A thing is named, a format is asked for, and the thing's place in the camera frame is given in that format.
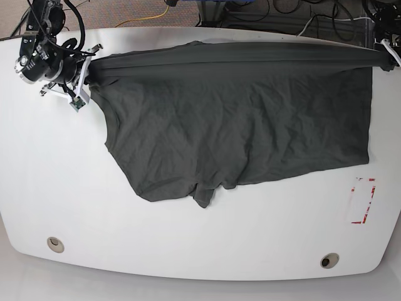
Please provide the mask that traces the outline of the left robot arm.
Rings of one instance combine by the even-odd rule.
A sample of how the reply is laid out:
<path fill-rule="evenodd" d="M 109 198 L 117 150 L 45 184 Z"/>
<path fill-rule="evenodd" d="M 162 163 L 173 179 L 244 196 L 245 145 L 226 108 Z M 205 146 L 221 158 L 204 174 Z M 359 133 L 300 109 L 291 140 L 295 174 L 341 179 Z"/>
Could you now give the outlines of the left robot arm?
<path fill-rule="evenodd" d="M 390 62 L 400 67 L 400 1 L 361 1 L 368 34 L 374 50 L 386 52 Z"/>

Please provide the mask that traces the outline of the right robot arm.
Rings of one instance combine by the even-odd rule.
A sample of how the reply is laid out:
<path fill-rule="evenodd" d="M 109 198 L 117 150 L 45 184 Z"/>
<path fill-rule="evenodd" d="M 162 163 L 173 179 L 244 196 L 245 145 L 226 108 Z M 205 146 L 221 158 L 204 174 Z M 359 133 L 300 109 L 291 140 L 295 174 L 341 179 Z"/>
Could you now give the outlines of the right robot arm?
<path fill-rule="evenodd" d="M 80 38 L 70 38 L 62 45 L 56 36 L 65 27 L 66 5 L 76 16 Z M 85 25 L 71 1 L 28 1 L 26 32 L 21 40 L 16 72 L 27 83 L 41 80 L 66 85 L 74 82 L 78 68 L 90 56 L 83 51 Z"/>

